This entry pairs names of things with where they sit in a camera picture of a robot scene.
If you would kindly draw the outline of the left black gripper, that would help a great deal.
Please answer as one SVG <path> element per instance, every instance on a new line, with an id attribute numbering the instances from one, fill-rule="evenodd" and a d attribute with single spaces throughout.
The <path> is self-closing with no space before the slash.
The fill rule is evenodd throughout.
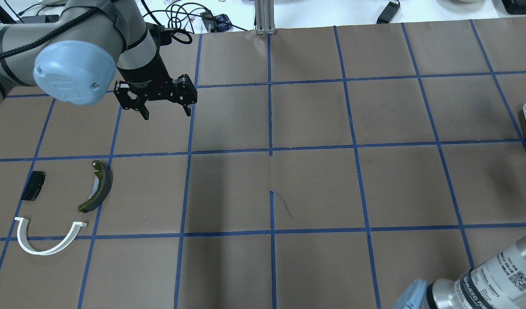
<path id="1" fill-rule="evenodd" d="M 124 79 L 114 84 L 114 96 L 120 106 L 133 109 L 149 120 L 146 102 L 150 100 L 168 100 L 180 104 L 187 117 L 192 115 L 193 104 L 198 103 L 198 91 L 188 74 L 177 79 L 171 78 L 160 55 L 141 68 L 118 69 Z"/>

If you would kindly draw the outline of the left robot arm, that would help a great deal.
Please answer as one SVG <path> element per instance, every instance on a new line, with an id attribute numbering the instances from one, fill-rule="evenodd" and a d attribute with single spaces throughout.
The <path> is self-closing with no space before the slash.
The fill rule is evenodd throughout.
<path id="1" fill-rule="evenodd" d="M 98 103 L 111 84 L 120 107 L 149 119 L 146 103 L 168 100 L 186 115 L 192 79 L 170 77 L 160 48 L 182 29 L 147 23 L 134 0 L 69 0 L 55 23 L 0 24 L 0 106 L 19 86 L 78 105 Z"/>

